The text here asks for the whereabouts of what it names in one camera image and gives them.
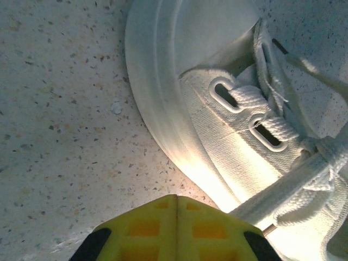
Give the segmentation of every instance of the terrazzo floor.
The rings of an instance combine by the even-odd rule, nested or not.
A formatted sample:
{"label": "terrazzo floor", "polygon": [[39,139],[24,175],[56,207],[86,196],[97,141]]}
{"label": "terrazzo floor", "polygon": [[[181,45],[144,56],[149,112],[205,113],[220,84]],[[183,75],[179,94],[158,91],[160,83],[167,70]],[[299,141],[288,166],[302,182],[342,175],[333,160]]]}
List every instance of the terrazzo floor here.
{"label": "terrazzo floor", "polygon": [[[0,260],[68,260],[99,223],[167,194],[214,206],[137,110],[131,2],[0,0]],[[345,0],[256,3],[287,49],[348,82]],[[335,135],[348,115],[341,97],[299,90],[318,132]]]}

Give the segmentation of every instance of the yellow object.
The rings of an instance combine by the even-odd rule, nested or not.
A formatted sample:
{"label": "yellow object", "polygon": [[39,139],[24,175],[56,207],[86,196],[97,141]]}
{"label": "yellow object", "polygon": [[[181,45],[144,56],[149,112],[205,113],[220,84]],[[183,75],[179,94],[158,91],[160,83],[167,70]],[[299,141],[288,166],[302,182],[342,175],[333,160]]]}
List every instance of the yellow object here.
{"label": "yellow object", "polygon": [[[264,239],[258,228],[199,201],[177,195],[159,198],[95,229],[95,233],[102,231],[109,231],[105,244],[102,242],[99,246],[96,259],[89,260],[257,261],[261,259],[257,259],[245,232]],[[86,244],[85,250],[78,251],[91,251],[93,242],[89,240]],[[90,255],[75,255],[70,260],[87,260],[88,257]]]}

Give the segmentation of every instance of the sneaker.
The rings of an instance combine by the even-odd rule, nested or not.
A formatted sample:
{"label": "sneaker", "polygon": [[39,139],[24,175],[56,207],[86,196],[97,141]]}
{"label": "sneaker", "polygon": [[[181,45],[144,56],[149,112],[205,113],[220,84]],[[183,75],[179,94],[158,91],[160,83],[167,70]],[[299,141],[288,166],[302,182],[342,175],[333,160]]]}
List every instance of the sneaker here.
{"label": "sneaker", "polygon": [[[284,70],[295,65],[345,99],[347,85],[303,59],[278,59],[251,0],[136,0],[125,44],[146,126],[221,210],[230,212],[287,173],[315,177],[273,206],[277,229],[268,238],[284,259],[327,260],[329,240],[348,212],[348,175],[339,172],[348,126],[335,139],[319,139]],[[306,165],[308,159],[317,161]],[[265,212],[253,225],[269,222]]]}

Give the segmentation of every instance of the black rubber edge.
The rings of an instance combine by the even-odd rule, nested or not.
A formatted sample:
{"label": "black rubber edge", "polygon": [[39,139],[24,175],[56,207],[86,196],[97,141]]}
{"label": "black rubber edge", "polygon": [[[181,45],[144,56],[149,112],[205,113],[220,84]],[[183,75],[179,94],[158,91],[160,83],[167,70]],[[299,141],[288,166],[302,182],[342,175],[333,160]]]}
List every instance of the black rubber edge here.
{"label": "black rubber edge", "polygon": [[278,47],[279,50],[281,50],[281,52],[283,54],[288,54],[289,53],[277,39],[273,38],[272,42]]}
{"label": "black rubber edge", "polygon": [[252,251],[258,261],[282,261],[270,243],[263,236],[254,232],[244,232]]}
{"label": "black rubber edge", "polygon": [[96,261],[110,235],[108,228],[89,234],[69,261]]}

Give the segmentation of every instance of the speckled floor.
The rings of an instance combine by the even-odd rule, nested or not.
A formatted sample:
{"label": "speckled floor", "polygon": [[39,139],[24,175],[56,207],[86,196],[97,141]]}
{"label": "speckled floor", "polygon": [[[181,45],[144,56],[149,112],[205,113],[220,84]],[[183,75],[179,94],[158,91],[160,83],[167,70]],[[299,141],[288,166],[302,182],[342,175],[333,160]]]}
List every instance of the speckled floor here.
{"label": "speckled floor", "polygon": [[[348,80],[344,0],[257,4],[288,49]],[[214,205],[136,108],[124,50],[130,5],[0,0],[0,260],[68,260],[99,223],[169,193]],[[300,87],[318,132],[336,133],[347,118],[341,98]]]}

